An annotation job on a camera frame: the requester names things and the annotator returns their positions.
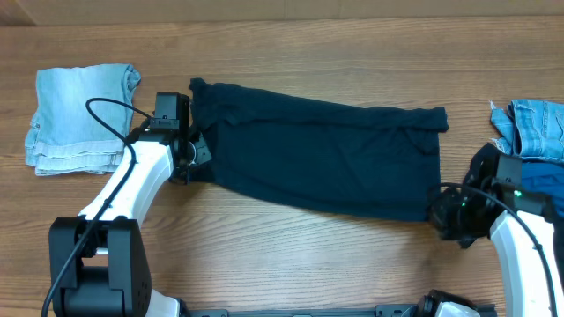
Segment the black t-shirt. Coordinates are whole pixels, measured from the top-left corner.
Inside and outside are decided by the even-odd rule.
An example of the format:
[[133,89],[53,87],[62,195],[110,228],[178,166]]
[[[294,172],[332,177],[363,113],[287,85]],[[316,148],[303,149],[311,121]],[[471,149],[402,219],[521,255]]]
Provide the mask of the black t-shirt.
[[201,78],[189,87],[211,154],[194,181],[302,209],[426,220],[443,108],[352,107]]

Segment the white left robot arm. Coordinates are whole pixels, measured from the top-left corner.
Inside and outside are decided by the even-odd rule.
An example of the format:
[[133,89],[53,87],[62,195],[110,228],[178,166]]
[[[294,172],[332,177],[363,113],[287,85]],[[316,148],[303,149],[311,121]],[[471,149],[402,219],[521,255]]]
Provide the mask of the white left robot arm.
[[48,233],[51,287],[42,314],[57,316],[187,316],[177,298],[152,287],[140,227],[167,181],[189,181],[212,155],[202,136],[183,150],[138,140],[96,198],[76,217],[58,217]]

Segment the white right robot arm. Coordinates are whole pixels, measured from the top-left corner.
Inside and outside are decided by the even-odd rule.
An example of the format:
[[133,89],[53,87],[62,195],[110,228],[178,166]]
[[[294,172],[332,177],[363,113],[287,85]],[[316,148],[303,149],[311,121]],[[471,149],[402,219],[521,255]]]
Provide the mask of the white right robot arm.
[[559,216],[548,195],[508,179],[443,182],[427,190],[427,218],[463,249],[487,238],[496,250],[508,316],[563,315]]

